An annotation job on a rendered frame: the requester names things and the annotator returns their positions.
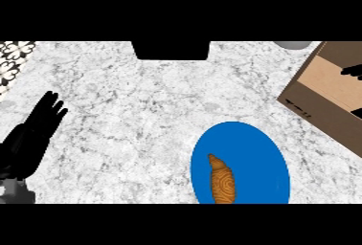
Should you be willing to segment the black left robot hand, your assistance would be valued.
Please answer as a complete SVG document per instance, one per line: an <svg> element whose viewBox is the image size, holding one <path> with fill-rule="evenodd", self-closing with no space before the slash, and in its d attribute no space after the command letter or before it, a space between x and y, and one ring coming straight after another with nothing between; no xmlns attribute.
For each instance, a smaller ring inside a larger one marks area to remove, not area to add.
<svg viewBox="0 0 362 245"><path fill-rule="evenodd" d="M48 139L66 115L63 101L47 91L29 116L0 143L0 180L27 178L42 161Z"/></svg>

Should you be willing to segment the black rectangular appliance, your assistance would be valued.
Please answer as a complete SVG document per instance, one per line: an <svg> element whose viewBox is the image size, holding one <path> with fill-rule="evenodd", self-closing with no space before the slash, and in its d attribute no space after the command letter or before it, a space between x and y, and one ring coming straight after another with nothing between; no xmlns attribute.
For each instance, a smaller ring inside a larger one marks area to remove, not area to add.
<svg viewBox="0 0 362 245"><path fill-rule="evenodd" d="M208 41L132 41L140 60L205 60L209 53Z"/></svg>

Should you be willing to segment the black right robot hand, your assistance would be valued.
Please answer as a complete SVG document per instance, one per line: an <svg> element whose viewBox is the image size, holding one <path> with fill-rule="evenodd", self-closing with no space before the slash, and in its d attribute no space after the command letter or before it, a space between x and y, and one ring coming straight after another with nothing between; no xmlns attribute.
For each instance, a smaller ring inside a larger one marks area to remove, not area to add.
<svg viewBox="0 0 362 245"><path fill-rule="evenodd" d="M362 119L362 64L345 67L341 75L348 76L344 80L344 103L350 109L350 113Z"/></svg>

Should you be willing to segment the blue oval plate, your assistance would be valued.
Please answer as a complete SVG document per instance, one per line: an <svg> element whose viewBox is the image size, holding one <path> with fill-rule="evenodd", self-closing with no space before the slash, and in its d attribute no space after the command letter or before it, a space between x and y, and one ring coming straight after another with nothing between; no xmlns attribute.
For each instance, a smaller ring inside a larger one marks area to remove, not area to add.
<svg viewBox="0 0 362 245"><path fill-rule="evenodd" d="M286 204L289 175L279 148L249 124L221 122L202 134L190 156L190 182L200 204L212 204L209 157L222 161L234 179L234 204Z"/></svg>

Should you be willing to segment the orange-brown ridged food item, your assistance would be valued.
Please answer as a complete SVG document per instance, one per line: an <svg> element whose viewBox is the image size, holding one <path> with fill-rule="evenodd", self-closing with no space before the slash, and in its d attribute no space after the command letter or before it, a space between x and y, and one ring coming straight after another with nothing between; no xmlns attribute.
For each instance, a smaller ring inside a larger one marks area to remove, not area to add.
<svg viewBox="0 0 362 245"><path fill-rule="evenodd" d="M208 155L211 165L211 192L217 204L231 204L236 200L234 177L230 167L212 155Z"/></svg>

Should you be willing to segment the grey round object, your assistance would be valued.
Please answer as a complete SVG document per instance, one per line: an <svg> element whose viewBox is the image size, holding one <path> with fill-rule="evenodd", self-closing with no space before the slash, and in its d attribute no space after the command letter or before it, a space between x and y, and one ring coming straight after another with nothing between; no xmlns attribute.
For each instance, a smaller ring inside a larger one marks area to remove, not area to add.
<svg viewBox="0 0 362 245"><path fill-rule="evenodd" d="M286 50L302 50L311 43L308 41L276 41L276 44Z"/></svg>

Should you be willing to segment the brown cardboard box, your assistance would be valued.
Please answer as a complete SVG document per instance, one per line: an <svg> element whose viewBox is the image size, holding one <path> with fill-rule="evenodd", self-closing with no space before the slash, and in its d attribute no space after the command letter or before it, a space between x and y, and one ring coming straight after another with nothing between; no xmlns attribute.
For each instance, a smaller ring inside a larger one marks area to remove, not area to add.
<svg viewBox="0 0 362 245"><path fill-rule="evenodd" d="M362 41L321 41L277 101L362 158Z"/></svg>

